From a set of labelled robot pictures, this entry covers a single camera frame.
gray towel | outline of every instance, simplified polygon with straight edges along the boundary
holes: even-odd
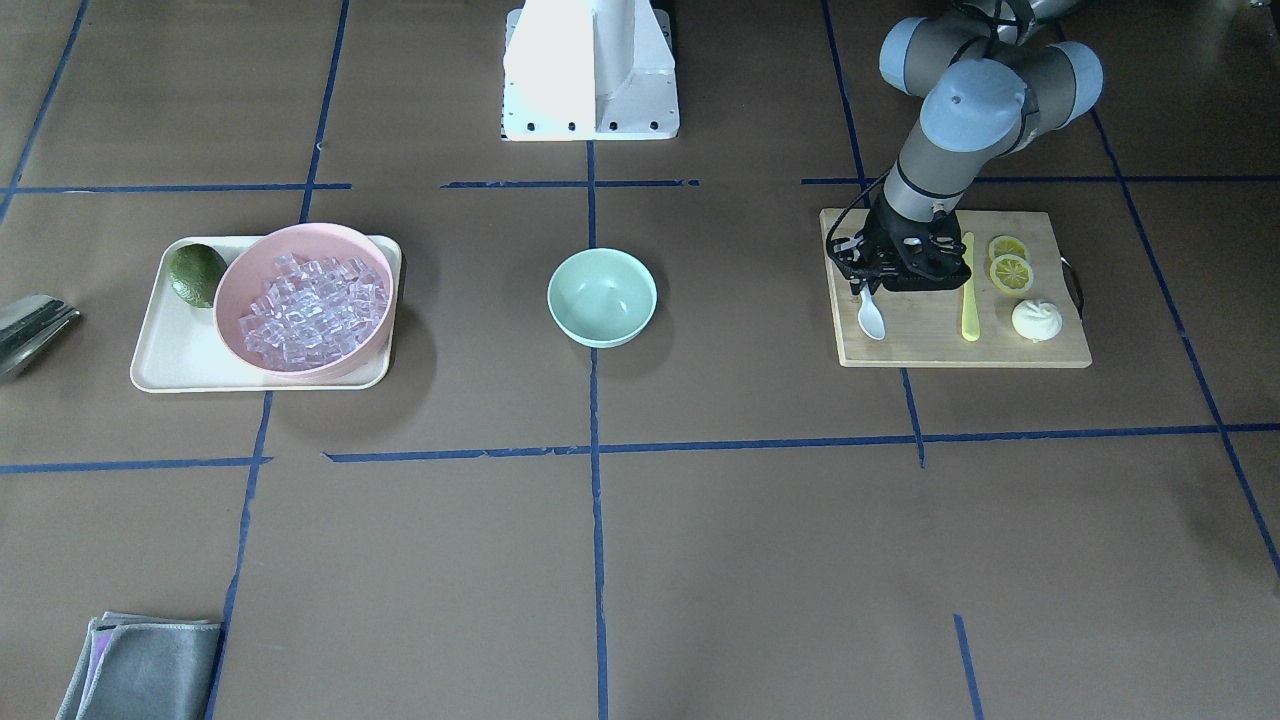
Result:
[[[220,625],[108,612],[88,624],[56,720],[198,720]]]

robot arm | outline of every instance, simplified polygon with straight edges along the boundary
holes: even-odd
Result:
[[[858,293],[952,290],[970,277],[955,208],[988,160],[1021,150],[1085,113],[1102,91],[1102,65],[1078,42],[1039,50],[998,40],[1001,27],[1025,41],[1046,15],[1075,3],[986,3],[988,22],[955,10],[909,18],[886,37],[881,74],[923,96],[920,118],[886,174],[865,227],[831,238],[828,255]],[[1011,15],[1007,26],[992,18]]]

blue tape line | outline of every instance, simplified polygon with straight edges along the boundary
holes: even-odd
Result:
[[[1280,423],[1239,423],[1228,425],[1229,433],[1274,433],[1280,432]]]
[[[506,447],[476,450],[426,450],[407,452],[325,452],[333,462],[403,462],[407,460],[471,460],[475,457],[538,457],[543,455],[586,455],[590,447],[562,445],[553,447]]]
[[[691,181],[677,181],[677,179],[655,179],[655,181],[595,181],[595,187],[681,187],[689,184],[690,187],[698,187],[701,182]]]
[[[604,630],[604,516],[600,509],[600,382],[591,348],[591,516],[595,521],[595,673],[599,720],[609,720],[609,653]]]
[[[54,70],[54,77],[49,81],[49,90],[45,91],[45,97],[40,101],[40,110],[36,111],[36,119],[31,123],[31,132],[27,133],[27,142],[22,146],[22,154],[18,155],[18,165],[13,169],[13,177],[9,179],[9,192],[4,196],[4,200],[0,200],[0,222],[4,222],[4,217],[9,211],[9,204],[13,201],[14,195],[13,191],[22,182],[22,173],[27,169],[31,150],[36,146],[36,136],[40,135],[40,127],[45,124],[45,115],[49,114],[49,105],[54,101],[54,92],[58,91],[58,83],[63,81],[63,73],[67,72],[67,61],[70,60],[72,49],[76,47],[76,40],[79,37],[79,28],[84,22],[88,3],[90,0],[81,0],[81,5],[76,10],[76,20],[72,23],[70,35],[67,36],[63,55],[58,59],[58,69]]]
[[[924,438],[920,436],[920,415],[915,411],[915,393],[911,392],[911,375],[906,368],[900,368],[902,373],[902,391],[906,393],[906,411],[911,415],[911,432],[915,433],[915,452],[920,456],[920,468],[924,464]]]
[[[209,457],[183,460],[109,460],[105,462],[33,462],[29,465],[0,465],[0,475],[28,473],[91,473],[111,470],[175,470],[182,468],[246,468],[266,464],[270,457]]]
[[[1149,428],[1087,428],[1078,430],[1018,430],[997,433],[936,433],[923,436],[924,442],[996,442],[1023,439],[1087,439],[1106,437],[1196,436],[1213,434],[1216,425],[1165,425]]]
[[[869,436],[796,439],[739,439],[602,445],[605,455],[628,452],[690,452],[707,450],[782,450],[790,447],[854,447],[867,445],[914,445],[914,436]]]
[[[586,181],[458,181],[440,186],[440,190],[504,190],[527,187],[586,187]]]
[[[1280,182],[1280,176],[1125,176],[1126,182]]]
[[[302,213],[298,222],[305,223],[311,215],[311,190],[320,172],[320,145],[324,143],[324,129],[329,124],[329,102],[333,100],[333,86],[338,79],[338,58],[342,55],[342,40],[347,33],[347,12],[351,0],[342,0],[342,13],[338,15],[338,33],[333,38],[333,56],[329,59],[329,79],[324,88],[324,101],[320,104],[320,122],[316,123],[316,140],[311,146],[311,168],[307,170],[307,187],[302,192]]]
[[[1012,176],[987,176],[973,179],[984,184],[1037,184],[1037,183],[1115,183],[1116,178],[1108,176],[1057,176],[1057,177],[1012,177]]]
[[[969,652],[969,633],[964,629],[964,618],[959,612],[951,616],[956,625],[956,642],[960,643],[960,660],[964,662],[965,682],[969,683],[969,703],[973,705],[974,720],[984,720],[982,694],[978,692],[978,676],[973,671],[973,655]]]
[[[1280,432],[1280,423],[1229,425],[1233,432]],[[919,445],[955,442],[1000,442],[1037,439],[1089,439],[1108,437],[1194,436],[1217,433],[1216,425],[1158,425],[1138,428],[1082,428],[1068,430],[1009,430],[989,433],[920,433],[909,436],[854,436],[790,439],[726,439],[600,445],[602,455],[637,452],[703,452],[718,450],[785,450],[804,447],[858,447],[873,445]],[[490,450],[426,450],[406,452],[324,454],[334,462],[402,462],[416,460],[471,460],[477,457],[539,457],[588,455],[590,446],[508,447]]]
[[[595,247],[595,141],[586,141],[586,246]]]
[[[1057,27],[1057,35],[1060,38],[1065,38],[1061,26]],[[1183,341],[1183,350],[1187,351],[1187,359],[1190,360],[1192,370],[1196,373],[1196,382],[1199,383],[1201,393],[1203,393],[1204,402],[1208,405],[1210,414],[1213,416],[1213,424],[1216,425],[1219,436],[1222,439],[1222,448],[1226,450],[1226,455],[1231,461],[1231,469],[1235,471],[1235,479],[1240,484],[1240,492],[1244,493],[1244,500],[1249,506],[1249,512],[1253,514],[1253,523],[1258,528],[1258,534],[1262,536],[1262,544],[1267,550],[1267,557],[1271,559],[1271,568],[1275,570],[1276,577],[1280,577],[1280,551],[1276,550],[1275,541],[1271,538],[1271,530],[1267,528],[1267,521],[1262,516],[1262,511],[1258,507],[1258,501],[1253,495],[1253,487],[1249,484],[1249,478],[1244,474],[1244,468],[1240,465],[1239,457],[1236,457],[1235,446],[1231,443],[1231,436],[1228,432],[1226,424],[1222,421],[1222,415],[1217,409],[1217,401],[1213,400],[1213,392],[1208,387],[1208,380],[1204,378],[1204,370],[1201,368],[1199,359],[1196,356],[1196,348],[1192,346],[1192,338],[1187,333],[1187,325],[1183,324],[1181,313],[1178,311],[1178,305],[1174,302],[1174,295],[1169,290],[1169,283],[1165,281],[1165,272],[1160,266],[1160,260],[1156,259],[1156,250],[1151,245],[1151,238],[1147,234],[1147,227],[1142,222],[1142,214],[1138,211],[1138,204],[1134,202],[1133,193],[1129,191],[1129,183],[1124,172],[1120,169],[1120,159],[1116,156],[1115,147],[1107,137],[1107,131],[1102,127],[1102,118],[1098,115],[1097,108],[1091,109],[1089,115],[1093,118],[1093,124],[1098,129],[1098,137],[1102,138],[1102,149],[1111,160],[1111,167],[1115,170],[1116,178],[1120,181],[1120,191],[1124,193],[1125,205],[1129,208],[1133,224],[1138,229],[1138,240],[1142,241],[1142,249],[1147,254],[1147,261],[1151,264],[1151,270],[1156,275],[1156,282],[1160,284],[1160,293],[1165,297],[1165,305],[1169,306],[1169,314],[1174,319],[1174,327],[1178,329],[1178,337]]]
[[[1280,176],[1125,176],[1126,182],[1134,183],[1268,183],[1280,182]],[[800,178],[800,184],[858,184],[858,178]],[[1036,184],[1036,183],[1116,183],[1120,178],[1114,176],[1055,176],[1055,177],[1016,177],[1016,176],[987,176],[974,178],[975,183],[987,184]]]
[[[836,46],[836,27],[831,22],[831,5],[822,0],[822,18],[827,23],[827,44],[831,46],[831,60],[836,67],[836,85],[840,86],[840,102],[845,108],[845,124],[849,127],[849,143],[854,149],[854,167],[858,169],[858,178],[867,177],[863,168],[863,154],[858,146],[858,129],[854,128],[854,110],[849,102],[849,87],[845,85],[845,70],[840,64],[840,49]]]
[[[253,457],[262,457],[262,448],[266,446],[266,427],[271,421],[271,404],[275,393],[266,391],[262,393],[262,419],[257,424],[257,436],[253,438]],[[218,648],[214,659],[214,679],[209,687],[209,702],[205,705],[205,720],[212,720],[214,706],[218,705],[218,688],[223,680],[223,660],[227,656],[227,638],[232,630],[232,616],[236,612],[236,594],[239,592],[241,570],[244,568],[244,544],[248,542],[248,525],[252,518],[250,506],[257,495],[257,473],[262,465],[255,462],[248,469],[248,478],[244,482],[244,503],[241,506],[239,539],[236,543],[236,570],[232,580],[227,584],[227,597],[223,600],[223,626],[218,633]]]
[[[262,191],[305,191],[305,190],[351,190],[349,182],[282,182],[244,184],[81,184],[50,187],[19,187],[17,195],[64,195],[64,193],[131,193],[131,192],[262,192]]]
[[[589,187],[585,181],[456,181],[440,186],[440,190],[509,190],[509,188],[580,188]],[[649,179],[649,181],[595,181],[595,187],[701,187],[699,179]]]

green bowl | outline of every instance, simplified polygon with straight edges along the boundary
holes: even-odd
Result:
[[[588,347],[617,347],[640,334],[658,306],[653,274],[608,247],[561,263],[547,286],[547,306],[564,334]]]

cutting board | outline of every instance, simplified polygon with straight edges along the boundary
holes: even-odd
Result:
[[[861,229],[867,210],[851,210],[836,236],[852,237]],[[982,337],[960,337],[961,290],[940,292],[876,292],[884,315],[886,338],[873,341],[858,327],[861,301],[854,297],[836,265],[827,258],[824,241],[840,209],[819,214],[819,250],[827,268],[836,351],[846,368],[1088,368],[1093,361],[1084,325],[1062,277],[1061,252],[1048,215],[959,210],[960,228],[974,234],[974,290]],[[987,275],[987,243],[1011,234],[1027,245],[1034,283],[1023,296],[1006,295]],[[1014,306],[1023,300],[1048,300],[1062,311],[1062,332],[1053,340],[1032,342],[1014,331]]]

